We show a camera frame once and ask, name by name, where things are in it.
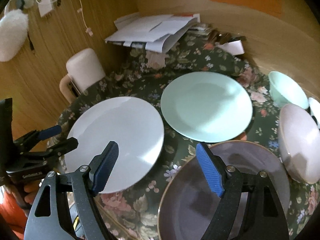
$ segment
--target wooden wall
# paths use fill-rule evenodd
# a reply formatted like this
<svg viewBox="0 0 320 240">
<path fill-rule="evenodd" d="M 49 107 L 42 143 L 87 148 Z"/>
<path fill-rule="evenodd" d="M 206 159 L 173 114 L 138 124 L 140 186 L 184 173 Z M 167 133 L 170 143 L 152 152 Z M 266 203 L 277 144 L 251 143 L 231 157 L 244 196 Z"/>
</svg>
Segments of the wooden wall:
<svg viewBox="0 0 320 240">
<path fill-rule="evenodd" d="M 247 37 L 248 57 L 265 73 L 294 78 L 320 97 L 320 26 L 304 0 L 282 0 L 281 18 L 210 0 L 137 0 L 142 15 L 200 13 L 201 21 Z"/>
<path fill-rule="evenodd" d="M 41 18 L 37 5 L 25 10 L 29 15 L 28 41 L 9 62 L 0 62 L 0 98 L 13 98 L 14 137 L 32 129 L 54 125 L 68 105 L 59 90 L 66 75 L 66 61 L 85 48 L 97 53 L 106 72 L 115 70 L 124 60 L 124 48 L 107 45 L 104 38 L 116 29 L 113 21 L 134 13 L 133 0 L 82 0 L 86 23 L 94 33 L 85 33 L 79 0 L 62 0 L 61 6 L 47 18 Z"/>
</svg>

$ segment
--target metal bolt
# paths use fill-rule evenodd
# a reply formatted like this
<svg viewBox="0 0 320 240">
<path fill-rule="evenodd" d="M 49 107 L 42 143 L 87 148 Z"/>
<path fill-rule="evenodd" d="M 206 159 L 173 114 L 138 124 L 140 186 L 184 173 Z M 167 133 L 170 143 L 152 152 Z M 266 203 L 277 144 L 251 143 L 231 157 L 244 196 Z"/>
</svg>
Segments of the metal bolt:
<svg viewBox="0 0 320 240">
<path fill-rule="evenodd" d="M 87 171 L 87 169 L 88 169 L 88 166 L 87 166 L 87 165 L 82 165 L 82 166 L 79 168 L 79 170 L 80 170 L 81 172 L 85 172 L 85 171 Z"/>
<path fill-rule="evenodd" d="M 267 174 L 265 171 L 260 171 L 259 174 L 260 174 L 260 176 L 263 177 L 263 178 L 268 177 L 268 174 Z"/>
<path fill-rule="evenodd" d="M 49 178 L 51 178 L 51 177 L 53 177 L 55 174 L 56 174 L 56 173 L 55 173 L 54 171 L 49 171 L 48 174 L 47 174 L 47 176 L 48 176 Z"/>
<path fill-rule="evenodd" d="M 232 166 L 232 165 L 227 166 L 227 171 L 234 172 L 235 170 L 236 170 L 236 168 L 234 166 Z"/>
</svg>

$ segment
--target dark green tablecloth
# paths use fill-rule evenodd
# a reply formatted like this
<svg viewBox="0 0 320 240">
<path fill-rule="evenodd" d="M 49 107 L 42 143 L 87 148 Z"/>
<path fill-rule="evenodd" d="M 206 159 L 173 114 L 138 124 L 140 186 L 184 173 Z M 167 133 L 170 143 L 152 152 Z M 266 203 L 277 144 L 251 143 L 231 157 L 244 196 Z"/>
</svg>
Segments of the dark green tablecloth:
<svg viewBox="0 0 320 240">
<path fill-rule="evenodd" d="M 150 55 L 132 49 L 127 64 L 89 87 L 60 116 L 63 133 L 54 142 L 65 139 L 74 122 L 93 105 L 112 97 L 133 96 L 151 103 L 161 114 L 160 98 L 164 88 L 175 78 L 192 71 L 214 71 L 234 77 L 249 93 L 253 118 L 238 138 L 257 142 L 281 161 L 277 129 L 279 108 L 268 93 L 268 77 L 248 62 L 214 48 L 201 37 L 185 34 L 165 56 L 166 67 L 148 63 Z M 97 197 L 107 228 L 119 239 L 158 239 L 157 213 L 161 196 L 183 164 L 195 155 L 198 142 L 180 135 L 163 119 L 164 147 L 150 172 L 134 186 L 114 194 Z M 290 239 L 308 222 L 319 201 L 319 182 L 314 185 L 290 181 L 291 201 L 287 214 Z"/>
</svg>

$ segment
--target white fluffy object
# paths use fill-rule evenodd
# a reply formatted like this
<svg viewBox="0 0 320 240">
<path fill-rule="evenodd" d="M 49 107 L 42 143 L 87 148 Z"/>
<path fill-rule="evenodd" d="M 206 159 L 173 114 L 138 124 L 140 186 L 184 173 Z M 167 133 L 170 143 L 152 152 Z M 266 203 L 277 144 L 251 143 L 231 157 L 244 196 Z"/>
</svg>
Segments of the white fluffy object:
<svg viewBox="0 0 320 240">
<path fill-rule="evenodd" d="M 11 60 L 28 36 L 28 15 L 20 9 L 8 12 L 0 20 L 0 61 Z"/>
</svg>

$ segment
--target brown plate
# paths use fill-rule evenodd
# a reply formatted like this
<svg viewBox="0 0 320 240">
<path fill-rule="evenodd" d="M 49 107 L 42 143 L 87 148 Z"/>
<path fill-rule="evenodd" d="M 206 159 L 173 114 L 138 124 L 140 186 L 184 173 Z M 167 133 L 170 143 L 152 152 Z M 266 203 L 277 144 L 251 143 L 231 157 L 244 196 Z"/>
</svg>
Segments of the brown plate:
<svg viewBox="0 0 320 240">
<path fill-rule="evenodd" d="M 278 158 L 265 147 L 248 141 L 226 141 L 211 151 L 226 165 L 241 172 L 257 174 L 264 170 L 270 176 L 287 214 L 290 188 L 286 171 Z M 186 163 L 167 186 L 159 207 L 158 231 L 162 240 L 198 240 L 207 229 L 220 198 L 212 193 L 197 158 Z M 240 205 L 229 239 L 236 237 L 242 222 L 247 193 Z"/>
</svg>

